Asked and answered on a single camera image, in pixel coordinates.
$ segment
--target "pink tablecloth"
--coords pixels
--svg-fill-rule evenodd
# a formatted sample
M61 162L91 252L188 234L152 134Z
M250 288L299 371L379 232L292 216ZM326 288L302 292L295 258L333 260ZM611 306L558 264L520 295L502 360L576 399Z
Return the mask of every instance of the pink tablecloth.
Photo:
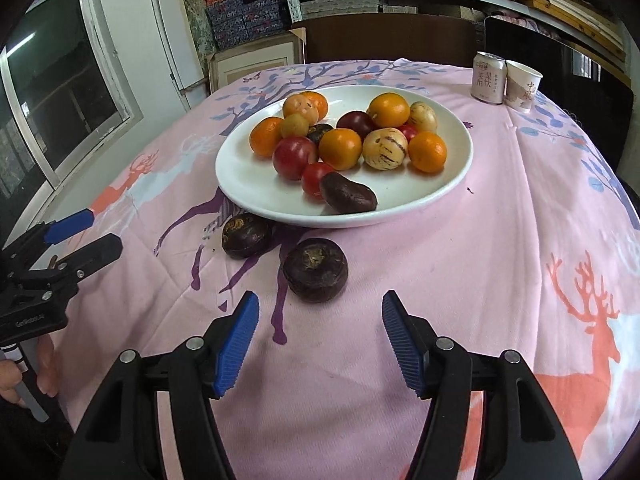
M520 350L584 478L599 478L640 418L640 222L562 110L542 95L526 116L483 104L470 81L469 69L407 60L275 68L216 92L153 142L70 245L108 232L124 244L119 262L82 284L57 339L73 425L121 350L169 351L251 289L260 323L236 387L214 403L238 479L396 480L428 404L404 385L382 325L382 295L394 288L410 313L469 351ZM336 84L412 89L449 107L474 141L466 180L397 221L281 230L276 250L229 259L220 227L237 208L214 173L225 136L265 104ZM279 273L311 236L337 242L350 264L345 293L321 306L301 303ZM477 397L473 405L477 438ZM467 449L463 478L473 458Z

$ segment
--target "wooden picture frame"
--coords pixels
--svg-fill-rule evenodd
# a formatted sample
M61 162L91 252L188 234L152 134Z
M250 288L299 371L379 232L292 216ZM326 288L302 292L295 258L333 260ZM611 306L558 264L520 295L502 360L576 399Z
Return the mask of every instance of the wooden picture frame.
M211 92L260 70L305 62L304 29L251 41L208 57Z

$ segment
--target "silver bolt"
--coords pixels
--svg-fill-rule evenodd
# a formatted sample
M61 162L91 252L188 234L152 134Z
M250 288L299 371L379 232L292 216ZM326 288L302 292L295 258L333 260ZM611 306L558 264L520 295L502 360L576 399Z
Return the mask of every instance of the silver bolt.
M520 362L520 354L515 350L507 350L504 353L504 358L513 365Z
M187 341L189 350L200 350L204 346L204 339L201 337L192 337Z
M436 339L436 346L440 350L451 350L453 348L453 341L448 337L439 337Z
M136 358L135 350L125 350L122 354L120 354L120 361L123 363L130 363L135 358Z

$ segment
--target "white paper cup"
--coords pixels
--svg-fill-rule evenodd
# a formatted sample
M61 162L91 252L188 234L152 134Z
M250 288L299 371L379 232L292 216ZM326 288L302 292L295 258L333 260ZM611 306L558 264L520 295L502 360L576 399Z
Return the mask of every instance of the white paper cup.
M527 113L538 92L542 74L530 66L507 60L507 94L504 102L514 110Z

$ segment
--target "plate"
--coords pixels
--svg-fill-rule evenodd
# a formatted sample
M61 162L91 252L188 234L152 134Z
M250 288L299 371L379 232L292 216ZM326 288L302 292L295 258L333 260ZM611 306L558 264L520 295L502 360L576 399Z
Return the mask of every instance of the plate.
M391 171L377 171L362 159L356 168L343 171L351 180L369 186L378 197L378 208L367 213L341 215L327 204L308 198L300 182L279 177L269 159L254 155L249 134L270 116L282 117L284 100L269 105L238 124L222 144L216 159L218 185L241 208L278 222L315 228L345 228L385 222L417 210L447 194L471 166L473 143L465 125L447 108L427 97L398 88L346 85L317 89L329 102L329 114L321 122L335 126L352 110L367 110L374 97L396 92L409 104L423 101L438 116L438 134L447 145L444 170L435 176L419 173L404 164Z

